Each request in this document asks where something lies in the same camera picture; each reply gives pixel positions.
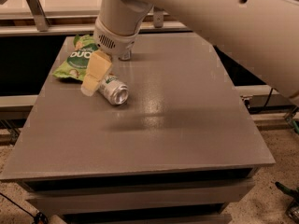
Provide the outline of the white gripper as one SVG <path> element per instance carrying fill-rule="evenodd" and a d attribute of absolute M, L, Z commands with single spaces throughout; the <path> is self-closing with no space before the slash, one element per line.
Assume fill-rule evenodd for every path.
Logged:
<path fill-rule="evenodd" d="M 109 31 L 100 19 L 97 18 L 93 39 L 99 50 L 91 54 L 81 85 L 82 93 L 87 96 L 93 96 L 99 89 L 101 81 L 111 71 L 112 61 L 110 56 L 121 57 L 126 55 L 135 43 L 136 34 L 118 35 Z"/>

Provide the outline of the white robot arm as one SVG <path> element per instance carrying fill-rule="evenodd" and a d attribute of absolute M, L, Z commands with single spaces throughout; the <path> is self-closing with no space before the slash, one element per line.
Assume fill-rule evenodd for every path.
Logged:
<path fill-rule="evenodd" d="M 153 7 L 166 11 L 299 105 L 298 1 L 102 0 L 95 44 L 112 56 L 128 53 Z"/>

